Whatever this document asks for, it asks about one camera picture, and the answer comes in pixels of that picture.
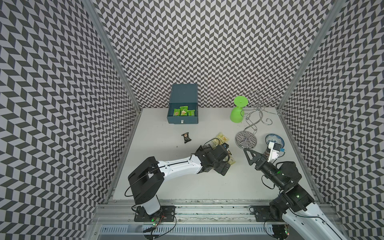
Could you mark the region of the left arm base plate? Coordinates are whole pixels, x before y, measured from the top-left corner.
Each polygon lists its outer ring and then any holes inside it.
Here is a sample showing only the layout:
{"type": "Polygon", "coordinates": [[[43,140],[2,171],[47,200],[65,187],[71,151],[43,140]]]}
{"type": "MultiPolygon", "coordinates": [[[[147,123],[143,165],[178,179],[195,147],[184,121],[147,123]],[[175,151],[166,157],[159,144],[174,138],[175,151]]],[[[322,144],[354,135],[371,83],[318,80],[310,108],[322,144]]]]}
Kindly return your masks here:
{"type": "Polygon", "coordinates": [[[135,213],[135,222],[153,223],[155,219],[162,219],[161,222],[173,222],[175,220],[176,207],[175,206],[161,206],[160,209],[148,215],[145,208],[138,206],[135,213]]]}

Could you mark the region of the green cookie packet front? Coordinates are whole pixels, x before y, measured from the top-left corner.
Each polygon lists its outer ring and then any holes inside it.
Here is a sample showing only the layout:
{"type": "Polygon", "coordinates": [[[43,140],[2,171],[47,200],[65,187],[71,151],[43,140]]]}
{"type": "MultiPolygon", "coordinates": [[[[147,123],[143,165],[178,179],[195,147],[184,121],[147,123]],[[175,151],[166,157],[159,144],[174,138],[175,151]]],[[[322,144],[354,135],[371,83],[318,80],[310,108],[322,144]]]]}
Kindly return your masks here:
{"type": "Polygon", "coordinates": [[[180,116],[188,116],[188,106],[181,106],[180,107],[180,116]]]}

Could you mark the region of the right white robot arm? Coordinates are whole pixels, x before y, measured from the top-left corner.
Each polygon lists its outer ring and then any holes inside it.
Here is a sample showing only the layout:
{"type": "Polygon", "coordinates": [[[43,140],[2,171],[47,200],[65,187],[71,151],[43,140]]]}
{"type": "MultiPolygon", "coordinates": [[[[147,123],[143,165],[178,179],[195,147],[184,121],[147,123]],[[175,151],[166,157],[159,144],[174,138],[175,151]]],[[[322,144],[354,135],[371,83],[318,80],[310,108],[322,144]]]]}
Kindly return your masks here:
{"type": "Polygon", "coordinates": [[[254,150],[244,149],[250,166],[271,180],[280,190],[270,202],[273,220],[284,221],[305,240],[346,240],[347,237],[328,219],[314,198],[299,184],[302,175],[295,162],[284,161],[278,168],[254,150]]]}

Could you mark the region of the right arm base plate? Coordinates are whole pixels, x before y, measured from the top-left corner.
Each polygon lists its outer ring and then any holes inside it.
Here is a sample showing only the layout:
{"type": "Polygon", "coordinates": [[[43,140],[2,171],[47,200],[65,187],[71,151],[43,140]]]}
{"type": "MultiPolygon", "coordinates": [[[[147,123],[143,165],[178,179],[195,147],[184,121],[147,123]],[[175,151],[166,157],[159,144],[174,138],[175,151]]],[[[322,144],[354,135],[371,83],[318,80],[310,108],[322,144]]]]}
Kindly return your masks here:
{"type": "Polygon", "coordinates": [[[282,212],[274,206],[250,206],[249,211],[256,218],[256,222],[283,222],[282,212]]]}

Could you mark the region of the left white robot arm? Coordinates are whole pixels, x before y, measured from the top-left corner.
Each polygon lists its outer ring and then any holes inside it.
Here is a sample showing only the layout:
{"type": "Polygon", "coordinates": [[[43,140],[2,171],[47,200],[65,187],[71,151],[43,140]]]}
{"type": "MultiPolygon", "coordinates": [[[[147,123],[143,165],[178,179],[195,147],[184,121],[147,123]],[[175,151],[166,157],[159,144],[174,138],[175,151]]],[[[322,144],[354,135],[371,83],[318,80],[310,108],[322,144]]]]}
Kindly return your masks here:
{"type": "Polygon", "coordinates": [[[216,147],[200,146],[195,153],[179,160],[157,161],[155,157],[148,157],[129,174],[128,189],[138,209],[153,216],[162,209],[157,192],[164,182],[211,170],[225,176],[231,166],[230,158],[229,145],[226,143],[216,147]]]}

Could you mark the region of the dark teal drawer box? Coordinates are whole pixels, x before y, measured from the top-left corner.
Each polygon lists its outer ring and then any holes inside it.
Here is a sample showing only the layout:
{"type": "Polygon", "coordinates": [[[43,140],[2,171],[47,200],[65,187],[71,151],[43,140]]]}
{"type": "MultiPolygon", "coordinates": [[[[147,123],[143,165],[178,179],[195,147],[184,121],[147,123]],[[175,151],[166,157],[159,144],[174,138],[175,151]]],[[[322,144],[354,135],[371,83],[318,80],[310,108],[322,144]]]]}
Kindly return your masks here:
{"type": "Polygon", "coordinates": [[[167,113],[167,120],[169,124],[175,125],[192,125],[199,123],[199,110],[198,110],[198,85],[197,84],[173,84],[169,108],[167,113]],[[194,110],[194,116],[174,116],[174,110],[180,107],[188,107],[188,110],[194,110]]]}

